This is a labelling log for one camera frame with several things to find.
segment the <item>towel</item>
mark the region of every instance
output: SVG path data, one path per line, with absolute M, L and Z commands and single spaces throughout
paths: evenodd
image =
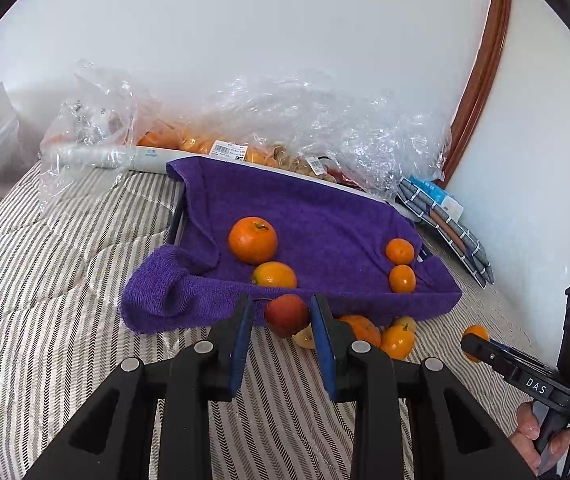
M 440 316 L 461 297 L 436 256 L 412 264 L 415 292 L 390 291 L 393 264 L 385 245 L 404 238 L 418 254 L 422 241 L 386 203 L 319 181 L 201 156 L 169 162 L 167 174 L 185 183 L 188 221 L 180 245 L 154 251 L 126 285 L 120 314 L 134 332 L 212 325 L 231 315 L 242 292 L 255 300 L 258 325 L 265 323 L 267 301 L 289 292 L 306 303 L 322 293 L 335 316 L 361 314 L 379 326 L 399 316 Z M 298 288 L 252 285 L 254 266 L 237 260 L 227 246 L 230 229 L 246 216 L 274 227 L 279 244 L 273 259 L 294 269 Z

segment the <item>silver screw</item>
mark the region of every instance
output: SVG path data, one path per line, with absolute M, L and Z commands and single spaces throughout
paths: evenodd
M 133 372 L 134 370 L 136 370 L 136 368 L 138 368 L 138 365 L 139 365 L 138 359 L 136 359 L 135 357 L 128 357 L 120 364 L 120 368 L 124 372 Z
M 198 341 L 194 345 L 194 350 L 197 354 L 208 354 L 214 349 L 211 341 Z
M 362 341 L 359 339 L 358 341 L 354 341 L 351 344 L 351 349 L 354 350 L 357 354 L 366 354 L 371 350 L 371 346 L 367 341 Z
M 443 370 L 443 361 L 441 361 L 437 357 L 428 357 L 425 360 L 425 368 L 433 372 L 440 372 L 441 370 Z

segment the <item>quilted bed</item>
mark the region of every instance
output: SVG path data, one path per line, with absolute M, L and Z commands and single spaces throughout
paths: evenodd
M 118 315 L 130 275 L 163 243 L 179 192 L 164 175 L 132 172 L 100 200 L 43 218 L 35 166 L 0 204 L 0 479 L 21 478 L 121 360 L 168 359 L 206 336 L 206 328 L 136 335 Z M 467 361 L 459 338 L 468 325 L 482 323 L 495 339 L 526 352 L 532 352 L 529 339 L 494 288 L 482 290 L 440 247 L 426 243 L 443 257 L 463 297 L 446 316 L 419 324 L 409 360 L 440 357 L 511 432 L 523 394 L 489 367 Z M 400 409 L 405 476 L 412 478 L 403 402 Z M 162 405 L 150 478 L 161 416 Z M 254 328 L 239 395 L 230 404 L 210 404 L 213 477 L 347 479 L 353 421 L 351 404 L 329 402 L 313 352 Z

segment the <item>barcode sticker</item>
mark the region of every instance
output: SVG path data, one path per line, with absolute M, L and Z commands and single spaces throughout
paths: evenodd
M 245 153 L 247 153 L 247 146 L 225 142 L 225 140 L 215 140 L 211 150 L 209 150 L 209 155 L 219 156 L 227 160 L 245 160 Z
M 312 168 L 312 171 L 315 175 L 324 175 L 327 173 L 327 171 L 325 171 L 323 163 L 318 160 L 317 156 L 309 156 L 305 160 L 309 164 L 309 167 Z

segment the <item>human hand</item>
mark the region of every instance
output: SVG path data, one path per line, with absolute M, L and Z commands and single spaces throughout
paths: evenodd
M 546 460 L 541 463 L 541 457 L 534 448 L 539 431 L 539 421 L 532 413 L 532 403 L 524 402 L 516 409 L 516 431 L 510 435 L 510 442 L 536 476 L 542 475 L 558 462 L 568 450 L 570 441 L 570 428 L 559 431 L 550 439 L 549 453 L 543 453 Z

